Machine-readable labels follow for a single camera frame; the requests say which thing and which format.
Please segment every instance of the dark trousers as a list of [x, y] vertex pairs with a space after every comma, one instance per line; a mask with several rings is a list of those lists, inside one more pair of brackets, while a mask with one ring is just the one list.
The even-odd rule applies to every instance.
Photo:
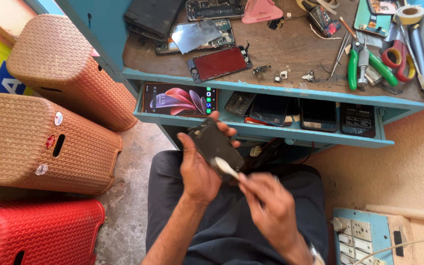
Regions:
[[[182, 152], [162, 151], [153, 157], [150, 179], [148, 181], [148, 225], [146, 229], [146, 251], [166, 226], [184, 189], [180, 174]], [[291, 192], [295, 201], [297, 227], [307, 243], [312, 243], [326, 259], [328, 254], [328, 235], [325, 218], [325, 197], [320, 174], [316, 169], [305, 165], [265, 165], [257, 172], [271, 172], [279, 177], [281, 184]], [[210, 227], [218, 227], [223, 223], [224, 216], [230, 212], [236, 213], [238, 225], [233, 229], [215, 231]], [[243, 193], [237, 186], [222, 185], [217, 197], [209, 204], [199, 224], [191, 246], [204, 241], [234, 237], [246, 239], [253, 244], [272, 247], [254, 225], [250, 209]]]

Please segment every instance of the woven plastic laundry basket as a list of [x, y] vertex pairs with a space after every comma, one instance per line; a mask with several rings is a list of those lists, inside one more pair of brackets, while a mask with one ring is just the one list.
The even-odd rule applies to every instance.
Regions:
[[95, 199], [1, 202], [0, 265], [92, 265], [104, 217]]
[[47, 99], [0, 93], [0, 185], [99, 195], [122, 138]]
[[15, 78], [44, 98], [115, 131], [137, 123], [136, 100], [91, 57], [93, 48], [64, 15], [27, 22], [6, 64]]

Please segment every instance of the workbench surface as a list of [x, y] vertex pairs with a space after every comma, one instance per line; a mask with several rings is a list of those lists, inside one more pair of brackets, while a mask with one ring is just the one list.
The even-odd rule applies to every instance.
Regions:
[[[282, 28], [269, 29], [266, 22], [244, 24], [240, 19], [231, 20], [233, 35], [236, 45], [246, 46], [246, 40], [250, 43], [248, 55], [253, 63], [253, 68], [271, 63], [272, 68], [266, 73], [254, 75], [252, 69], [239, 73], [222, 76], [215, 80], [246, 82], [249, 84], [276, 86], [284, 88], [300, 88], [316, 91], [329, 91], [337, 93], [350, 93], [359, 96], [390, 96], [401, 99], [409, 99], [424, 103], [424, 93], [421, 92], [417, 79], [407, 83], [399, 82], [396, 87], [403, 93], [394, 95], [380, 88], [366, 86], [366, 91], [351, 91], [346, 77], [348, 72], [348, 57], [343, 55], [341, 65], [337, 66], [332, 78], [322, 67], [331, 72], [334, 61], [341, 45], [341, 40], [323, 40], [318, 38], [310, 29], [307, 18], [296, 17], [305, 15], [294, 0], [276, 0], [276, 6], [287, 12], [292, 18], [286, 18]], [[342, 16], [346, 23], [352, 27], [356, 15], [357, 1], [341, 0], [336, 9], [337, 15], [329, 15], [332, 18]], [[183, 9], [176, 23], [185, 23], [186, 11]], [[346, 29], [342, 26], [333, 37], [343, 38]], [[127, 67], [144, 73], [155, 75], [174, 75], [191, 77], [187, 67], [187, 61], [194, 56], [206, 54], [212, 51], [192, 51], [185, 55], [174, 54], [157, 56], [155, 54], [155, 42], [148, 40], [144, 45], [138, 42], [139, 36], [130, 34], [125, 44], [123, 60]], [[377, 47], [369, 47], [375, 55], [380, 56]], [[288, 71], [288, 78], [281, 83], [274, 83], [274, 77], [281, 71]], [[317, 82], [309, 82], [301, 77], [308, 71], [313, 70]]]

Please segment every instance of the blue wooden table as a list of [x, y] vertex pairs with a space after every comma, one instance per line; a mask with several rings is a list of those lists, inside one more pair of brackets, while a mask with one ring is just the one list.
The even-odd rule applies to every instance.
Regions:
[[[132, 0], [56, 0], [56, 2], [99, 53], [100, 56], [95, 57], [96, 61], [115, 81], [122, 82], [137, 98], [138, 103], [133, 115], [140, 121], [156, 123], [178, 147], [179, 142], [175, 134], [186, 127], [198, 125], [202, 119], [143, 113], [141, 84], [155, 81], [196, 85], [187, 74], [187, 65], [184, 62], [203, 52], [157, 57], [152, 41], [144, 46], [139, 44], [138, 36], [129, 35], [123, 20], [123, 15]], [[278, 0], [277, 5], [284, 13], [291, 12], [293, 16], [304, 14], [292, 0]], [[357, 3], [343, 0], [342, 6], [345, 7], [337, 9], [338, 16], [343, 16], [346, 21], [353, 21]], [[338, 71], [340, 73], [339, 79], [328, 79], [329, 74], [324, 72], [320, 64], [322, 59], [328, 58], [327, 63], [331, 69], [341, 41], [317, 38], [310, 31], [309, 22], [305, 18], [286, 21], [283, 28], [276, 31], [268, 29], [265, 22], [245, 25], [240, 20], [233, 20], [231, 23], [237, 45], [246, 45], [246, 41], [250, 41], [249, 54], [255, 67], [272, 63], [273, 69], [279, 71], [292, 68], [288, 79], [282, 83], [273, 83], [274, 76], [269, 76], [268, 80], [259, 80], [249, 70], [198, 84], [221, 90], [218, 97], [220, 119], [238, 130], [238, 134], [235, 135], [237, 139], [267, 142], [273, 137], [282, 137], [286, 138], [289, 144], [306, 147], [307, 149], [299, 149], [302, 155], [308, 153], [312, 142], [318, 143], [317, 150], [334, 144], [384, 147], [394, 144], [393, 141], [385, 139], [384, 124], [424, 109], [424, 95], [419, 91], [419, 85], [415, 80], [401, 86], [404, 93], [397, 96], [369, 86], [366, 92], [351, 92], [344, 76], [348, 61], [346, 57], [342, 58], [342, 64], [337, 68], [337, 73]], [[345, 30], [341, 29], [336, 36], [342, 37], [344, 33]], [[268, 49], [270, 42], [274, 44], [274, 48]], [[307, 44], [312, 48], [311, 51], [305, 49]], [[310, 70], [316, 70], [315, 77], [321, 77], [321, 82], [312, 83], [300, 78]], [[350, 136], [340, 131], [326, 133], [303, 130], [297, 120], [298, 117], [289, 127], [246, 124], [244, 118], [233, 116], [223, 110], [233, 91], [372, 105], [376, 112], [376, 137]]]

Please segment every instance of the round sticker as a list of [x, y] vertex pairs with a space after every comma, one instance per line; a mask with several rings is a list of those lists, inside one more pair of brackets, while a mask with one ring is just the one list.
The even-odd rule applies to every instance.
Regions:
[[50, 150], [53, 145], [55, 144], [56, 137], [54, 134], [52, 134], [50, 137], [47, 138], [47, 141], [45, 142], [45, 149]]
[[48, 169], [49, 169], [49, 166], [47, 166], [45, 164], [39, 165], [39, 167], [35, 171], [35, 174], [36, 175], [39, 175], [39, 176], [40, 175], [43, 175], [43, 174], [45, 174], [47, 172]]
[[55, 114], [55, 120], [54, 120], [55, 126], [59, 126], [60, 124], [62, 124], [62, 121], [63, 121], [63, 114], [57, 111]]

